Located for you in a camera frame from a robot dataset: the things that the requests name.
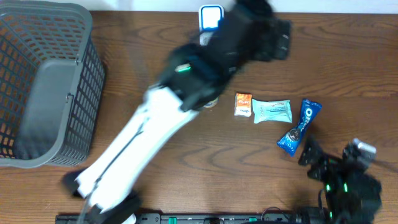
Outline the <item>blue Oreo cookie pack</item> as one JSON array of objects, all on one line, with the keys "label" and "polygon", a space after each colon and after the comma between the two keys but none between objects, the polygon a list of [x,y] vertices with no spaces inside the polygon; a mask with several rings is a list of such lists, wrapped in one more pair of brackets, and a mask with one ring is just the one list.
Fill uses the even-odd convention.
[{"label": "blue Oreo cookie pack", "polygon": [[317,102],[310,101],[308,99],[302,100],[298,124],[291,130],[287,131],[285,135],[278,140],[277,145],[288,155],[293,157],[302,142],[309,125],[322,108],[323,106]]}]

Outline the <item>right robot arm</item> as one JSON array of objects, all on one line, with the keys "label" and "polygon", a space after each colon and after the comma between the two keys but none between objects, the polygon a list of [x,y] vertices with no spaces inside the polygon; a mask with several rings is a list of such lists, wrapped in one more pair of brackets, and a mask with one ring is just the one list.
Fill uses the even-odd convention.
[{"label": "right robot arm", "polygon": [[328,208],[318,200],[319,217],[324,223],[372,223],[381,208],[381,182],[366,173],[376,156],[376,148],[354,139],[343,149],[341,158],[323,151],[314,137],[305,141],[301,166],[310,166],[307,176],[323,183]]}]

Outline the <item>orange small packet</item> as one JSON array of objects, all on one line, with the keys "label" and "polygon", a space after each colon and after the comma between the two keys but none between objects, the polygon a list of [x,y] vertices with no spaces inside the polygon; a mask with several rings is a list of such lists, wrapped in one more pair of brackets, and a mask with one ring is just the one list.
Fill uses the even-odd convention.
[{"label": "orange small packet", "polygon": [[252,114],[251,103],[252,94],[237,93],[235,95],[234,115],[250,117]]}]

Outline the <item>green lid jar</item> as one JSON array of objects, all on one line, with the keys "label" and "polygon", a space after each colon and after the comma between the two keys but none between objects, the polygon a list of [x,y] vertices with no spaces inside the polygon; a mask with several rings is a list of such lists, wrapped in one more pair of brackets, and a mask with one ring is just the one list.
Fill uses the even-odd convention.
[{"label": "green lid jar", "polygon": [[214,100],[209,101],[209,102],[208,102],[207,104],[205,104],[203,107],[204,107],[204,108],[212,108],[212,107],[214,107],[214,106],[217,105],[218,101],[219,101],[219,98],[217,97],[217,98],[215,98]]}]

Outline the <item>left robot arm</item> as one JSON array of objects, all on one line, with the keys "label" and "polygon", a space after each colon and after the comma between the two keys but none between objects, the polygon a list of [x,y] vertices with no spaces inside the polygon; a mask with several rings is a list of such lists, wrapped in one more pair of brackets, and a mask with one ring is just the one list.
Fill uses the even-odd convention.
[{"label": "left robot arm", "polygon": [[153,157],[224,92],[245,64],[286,59],[291,31],[292,23],[278,18],[267,1],[236,1],[215,27],[202,27],[173,50],[102,155],[64,175],[65,187],[85,201],[77,222],[130,222],[141,204],[133,186]]}]

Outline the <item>mint green wipes pack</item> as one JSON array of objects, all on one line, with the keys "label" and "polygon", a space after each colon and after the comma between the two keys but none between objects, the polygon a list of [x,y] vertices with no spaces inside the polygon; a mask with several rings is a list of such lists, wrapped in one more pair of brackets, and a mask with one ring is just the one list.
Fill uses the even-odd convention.
[{"label": "mint green wipes pack", "polygon": [[280,121],[285,123],[292,123],[293,121],[290,100],[259,101],[253,99],[252,109],[255,124],[263,121]]}]

